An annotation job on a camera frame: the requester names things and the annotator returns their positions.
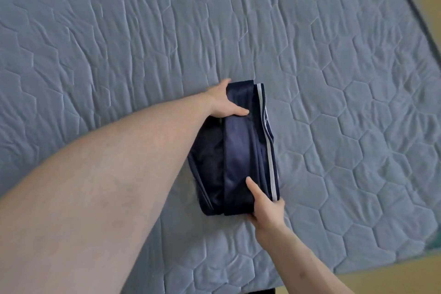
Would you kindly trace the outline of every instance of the yellow floor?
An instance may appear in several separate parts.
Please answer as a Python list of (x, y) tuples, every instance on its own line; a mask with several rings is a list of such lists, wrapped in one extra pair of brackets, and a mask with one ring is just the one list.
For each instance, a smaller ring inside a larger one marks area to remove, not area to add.
[[(441, 47), (441, 0), (414, 0), (438, 47)], [(339, 278), (356, 294), (441, 293), (441, 253)], [(286, 294), (278, 288), (277, 294)]]

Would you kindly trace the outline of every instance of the hand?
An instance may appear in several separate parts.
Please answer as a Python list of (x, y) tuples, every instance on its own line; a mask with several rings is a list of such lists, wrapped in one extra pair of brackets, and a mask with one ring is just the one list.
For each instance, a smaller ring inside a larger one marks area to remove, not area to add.
[(209, 87), (203, 95), (211, 100), (211, 116), (225, 118), (230, 115), (245, 116), (249, 110), (239, 107), (227, 98), (227, 85), (231, 79), (222, 80), (218, 85)]
[(250, 177), (246, 178), (246, 185), (254, 196), (254, 214), (249, 214), (248, 219), (256, 228), (257, 242), (267, 250), (274, 234), (288, 229), (284, 221), (285, 202), (272, 202)]

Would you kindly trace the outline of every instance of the bare skin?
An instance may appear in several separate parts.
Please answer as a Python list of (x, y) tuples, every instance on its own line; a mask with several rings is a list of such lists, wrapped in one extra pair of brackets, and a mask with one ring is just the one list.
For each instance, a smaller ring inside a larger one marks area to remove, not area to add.
[[(118, 294), (204, 120), (248, 114), (228, 101), (228, 82), (91, 132), (0, 199), (0, 293)], [(280, 225), (283, 202), (247, 184), (256, 238), (288, 290), (351, 293)]]
[(273, 260), (290, 294), (353, 294), (285, 225), (285, 202), (272, 202), (248, 177), (246, 185), (254, 195), (257, 242)]

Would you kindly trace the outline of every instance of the navy blue garment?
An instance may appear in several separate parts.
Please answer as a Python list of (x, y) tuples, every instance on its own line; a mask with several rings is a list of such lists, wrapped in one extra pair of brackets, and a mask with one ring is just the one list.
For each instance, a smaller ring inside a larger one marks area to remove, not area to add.
[(252, 213), (254, 197), (245, 184), (248, 176), (270, 200), (280, 198), (263, 84), (255, 85), (252, 80), (231, 83), (227, 96), (250, 113), (208, 117), (188, 155), (199, 204), (206, 215)]

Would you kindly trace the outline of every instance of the person's right arm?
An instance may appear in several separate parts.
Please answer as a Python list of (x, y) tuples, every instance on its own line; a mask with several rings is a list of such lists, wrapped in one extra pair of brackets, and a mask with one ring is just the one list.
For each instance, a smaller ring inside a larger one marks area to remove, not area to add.
[(251, 180), (246, 184), (254, 195), (257, 242), (270, 255), (290, 294), (353, 294), (285, 225), (281, 199), (272, 202)]

